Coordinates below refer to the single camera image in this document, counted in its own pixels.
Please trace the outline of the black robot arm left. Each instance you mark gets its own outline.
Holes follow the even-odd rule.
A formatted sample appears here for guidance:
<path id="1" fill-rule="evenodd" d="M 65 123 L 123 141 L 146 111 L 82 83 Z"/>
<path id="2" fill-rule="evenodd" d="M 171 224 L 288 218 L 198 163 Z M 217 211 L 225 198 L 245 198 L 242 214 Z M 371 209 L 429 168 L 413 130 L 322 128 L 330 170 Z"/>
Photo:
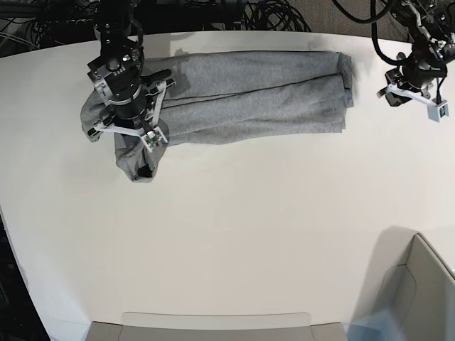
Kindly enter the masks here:
<path id="1" fill-rule="evenodd" d="M 429 99 L 429 88 L 437 82 L 436 97 L 439 105 L 441 86 L 447 78 L 447 65 L 454 61 L 454 27 L 449 7 L 444 1 L 388 1 L 384 10 L 407 29 L 412 39 L 412 52 L 392 59 L 379 46 L 378 25 L 371 24 L 371 38 L 376 54 L 393 66 L 385 73 L 387 87 L 378 92 L 391 107 L 410 100 Z"/>

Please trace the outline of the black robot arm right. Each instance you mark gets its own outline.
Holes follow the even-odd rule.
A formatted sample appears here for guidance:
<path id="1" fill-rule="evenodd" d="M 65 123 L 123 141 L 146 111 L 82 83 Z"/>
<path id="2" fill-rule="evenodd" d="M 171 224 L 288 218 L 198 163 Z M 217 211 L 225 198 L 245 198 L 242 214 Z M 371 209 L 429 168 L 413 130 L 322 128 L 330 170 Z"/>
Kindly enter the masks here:
<path id="1" fill-rule="evenodd" d="M 100 55 L 88 65 L 94 91 L 80 112 L 91 142 L 113 134 L 117 166 L 135 183 L 150 182 L 168 146 L 168 126 L 160 118 L 172 71 L 143 75 L 143 29 L 134 18 L 137 1 L 100 1 L 93 28 Z"/>

